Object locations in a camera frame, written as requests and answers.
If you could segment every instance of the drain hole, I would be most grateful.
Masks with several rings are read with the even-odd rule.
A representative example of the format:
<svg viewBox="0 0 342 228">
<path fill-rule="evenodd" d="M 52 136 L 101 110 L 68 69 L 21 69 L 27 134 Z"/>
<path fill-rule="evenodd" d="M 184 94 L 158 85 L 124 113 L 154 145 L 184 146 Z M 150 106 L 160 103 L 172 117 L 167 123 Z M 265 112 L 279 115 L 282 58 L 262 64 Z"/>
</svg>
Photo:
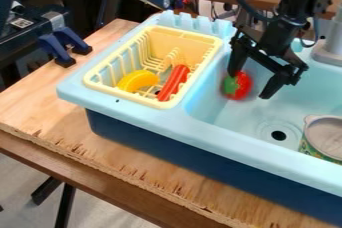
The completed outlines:
<svg viewBox="0 0 342 228">
<path fill-rule="evenodd" d="M 278 141 L 284 141 L 286 139 L 286 134 L 283 131 L 273 131 L 271 135 Z"/>
</svg>

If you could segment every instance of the dish rack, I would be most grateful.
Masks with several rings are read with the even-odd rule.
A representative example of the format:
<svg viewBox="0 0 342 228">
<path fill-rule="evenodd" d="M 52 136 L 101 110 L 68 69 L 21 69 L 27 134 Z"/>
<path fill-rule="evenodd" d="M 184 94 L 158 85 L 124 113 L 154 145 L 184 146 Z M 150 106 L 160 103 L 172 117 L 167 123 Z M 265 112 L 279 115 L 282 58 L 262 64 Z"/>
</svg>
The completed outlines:
<svg viewBox="0 0 342 228">
<path fill-rule="evenodd" d="M 94 90 L 150 107 L 172 108 L 181 101 L 221 45 L 222 40 L 214 36 L 159 25 L 148 26 L 89 70 L 83 83 Z M 179 64 L 190 69 L 187 81 L 179 84 L 178 92 L 168 101 L 158 101 L 158 92 L 172 69 Z M 124 76 L 137 70 L 154 73 L 159 77 L 159 83 L 135 92 L 117 87 Z"/>
</svg>

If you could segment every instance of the blue sink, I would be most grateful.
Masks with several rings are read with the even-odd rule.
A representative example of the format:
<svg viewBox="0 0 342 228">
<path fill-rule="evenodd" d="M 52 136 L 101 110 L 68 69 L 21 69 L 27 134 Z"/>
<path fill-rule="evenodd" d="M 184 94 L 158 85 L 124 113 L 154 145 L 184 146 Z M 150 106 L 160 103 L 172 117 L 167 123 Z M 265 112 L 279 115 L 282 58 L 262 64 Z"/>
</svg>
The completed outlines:
<svg viewBox="0 0 342 228">
<path fill-rule="evenodd" d="M 171 109 L 155 109 L 87 88 L 82 83 L 84 75 L 94 65 L 122 46 L 132 35 L 154 24 L 209 34 L 221 38 L 224 42 L 212 62 L 178 105 Z M 119 131 L 123 131 L 122 127 L 125 126 L 132 131 L 138 129 L 133 132 L 136 136 L 132 135 L 131 138 L 141 141 L 138 148 L 147 149 L 143 144 L 146 142 L 147 145 L 148 140 L 140 140 L 137 137 L 146 131 L 150 138 L 155 135 L 154 143 L 157 144 L 158 141 L 160 151 L 163 151 L 163 144 L 167 151 L 167 147 L 173 143 L 180 147 L 190 147 L 189 149 L 194 151 L 201 150 L 203 153 L 199 153 L 199 156 L 208 153 L 214 156 L 213 163 L 215 156 L 218 159 L 241 163 L 249 169 L 252 167 L 253 170 L 276 175 L 284 181 L 306 185 L 307 188 L 310 187 L 309 190 L 318 189 L 318 195 L 324 191 L 324 195 L 329 195 L 324 196 L 326 199 L 335 195 L 334 200 L 337 203 L 331 206 L 342 206 L 342 166 L 297 151 L 305 116 L 342 115 L 342 68 L 313 61 L 310 58 L 311 50 L 302 50 L 299 43 L 294 42 L 293 49 L 310 67 L 297 86 L 285 86 L 269 100 L 258 98 L 258 94 L 273 74 L 249 60 L 244 70 L 254 80 L 251 95 L 244 101 L 228 100 L 222 95 L 220 88 L 227 74 L 231 52 L 228 43 L 234 32 L 235 29 L 226 21 L 218 20 L 212 23 L 205 17 L 192 19 L 187 14 L 176 16 L 171 11 L 164 12 L 130 31 L 66 78 L 58 85 L 58 95 L 85 107 L 92 128 L 102 136 L 125 143 L 130 141 L 130 137 L 120 134 L 119 128 Z M 336 220 L 335 218 L 335 223 L 342 223 L 341 218 Z"/>
</svg>

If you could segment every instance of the sink drain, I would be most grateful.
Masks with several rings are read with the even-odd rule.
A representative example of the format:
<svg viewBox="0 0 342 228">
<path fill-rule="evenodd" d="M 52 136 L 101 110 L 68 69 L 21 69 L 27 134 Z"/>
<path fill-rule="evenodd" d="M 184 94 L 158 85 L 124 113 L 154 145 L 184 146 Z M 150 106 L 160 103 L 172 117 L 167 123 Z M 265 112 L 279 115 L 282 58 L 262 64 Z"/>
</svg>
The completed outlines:
<svg viewBox="0 0 342 228">
<path fill-rule="evenodd" d="M 284 141 L 286 139 L 286 134 L 283 131 L 273 131 L 271 136 L 278 141 Z"/>
<path fill-rule="evenodd" d="M 302 131 L 296 125 L 282 120 L 260 122 L 256 129 L 260 139 L 292 150 L 298 149 L 302 137 Z"/>
</svg>

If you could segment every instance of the table leg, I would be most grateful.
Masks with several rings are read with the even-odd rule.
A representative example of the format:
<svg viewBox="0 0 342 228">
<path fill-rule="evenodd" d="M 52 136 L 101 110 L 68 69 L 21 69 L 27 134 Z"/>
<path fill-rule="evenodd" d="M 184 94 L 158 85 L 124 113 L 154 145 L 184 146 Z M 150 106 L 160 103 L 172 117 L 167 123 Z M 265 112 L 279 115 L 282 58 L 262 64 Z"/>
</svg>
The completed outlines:
<svg viewBox="0 0 342 228">
<path fill-rule="evenodd" d="M 68 226 L 70 212 L 75 197 L 76 188 L 65 184 L 56 218 L 55 228 L 66 228 Z"/>
<path fill-rule="evenodd" d="M 49 177 L 44 183 L 42 183 L 32 194 L 31 198 L 32 201 L 39 206 L 46 200 L 51 193 L 53 193 L 58 186 L 60 186 L 62 182 L 53 178 Z"/>
</svg>

